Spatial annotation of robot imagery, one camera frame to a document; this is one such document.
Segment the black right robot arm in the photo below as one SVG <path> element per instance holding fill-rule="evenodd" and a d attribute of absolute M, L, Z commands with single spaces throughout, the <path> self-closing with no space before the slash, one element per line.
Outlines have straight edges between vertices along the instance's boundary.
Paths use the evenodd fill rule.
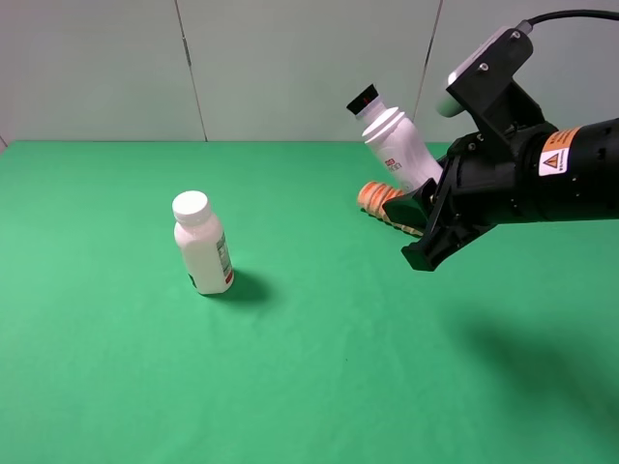
<path fill-rule="evenodd" d="M 439 181 L 383 206 L 390 221 L 421 233 L 401 251 L 417 271 L 434 271 L 499 224 L 618 217 L 617 120 L 513 130 L 497 148 L 470 133 L 441 163 Z"/>

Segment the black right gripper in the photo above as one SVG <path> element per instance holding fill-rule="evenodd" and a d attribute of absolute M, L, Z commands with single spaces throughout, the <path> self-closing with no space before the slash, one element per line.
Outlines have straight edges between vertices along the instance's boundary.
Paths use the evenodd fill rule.
<path fill-rule="evenodd" d="M 480 132 L 448 149 L 440 184 L 430 178 L 382 208 L 395 224 L 424 227 L 421 239 L 401 249 L 415 271 L 435 271 L 447 258 L 498 224 L 559 222 L 561 205 L 545 197 L 538 162 L 557 128 L 542 123 L 510 129 L 497 146 Z"/>

